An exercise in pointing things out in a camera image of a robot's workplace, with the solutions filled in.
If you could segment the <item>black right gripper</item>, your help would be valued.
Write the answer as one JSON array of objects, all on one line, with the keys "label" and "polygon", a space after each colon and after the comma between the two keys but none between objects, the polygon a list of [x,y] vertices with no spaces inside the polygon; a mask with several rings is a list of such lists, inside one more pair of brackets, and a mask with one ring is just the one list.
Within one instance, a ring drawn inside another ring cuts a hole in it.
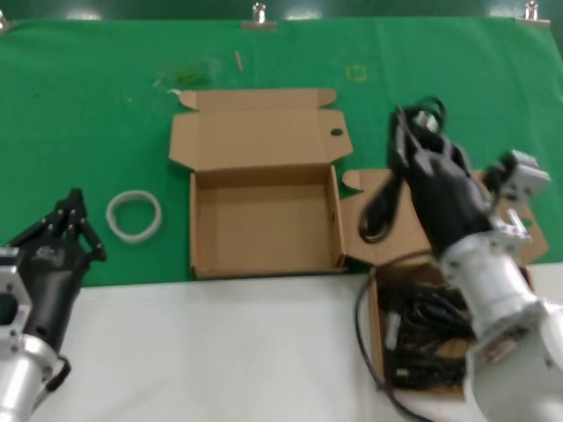
[{"label": "black right gripper", "polygon": [[472,177],[465,151],[416,120],[423,104],[392,112],[392,171],[406,172],[414,210],[432,254],[442,256],[464,238],[493,229],[487,198]]}]

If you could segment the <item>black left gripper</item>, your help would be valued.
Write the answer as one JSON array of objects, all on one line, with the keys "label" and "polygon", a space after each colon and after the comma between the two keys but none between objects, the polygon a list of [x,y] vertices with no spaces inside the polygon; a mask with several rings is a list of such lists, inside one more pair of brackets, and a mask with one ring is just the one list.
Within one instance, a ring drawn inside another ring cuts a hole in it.
[{"label": "black left gripper", "polygon": [[[90,251],[80,244],[81,236]],[[82,190],[72,188],[53,211],[7,246],[19,249],[18,272],[33,305],[24,333],[59,351],[90,261],[107,259],[105,246],[87,219]]]}]

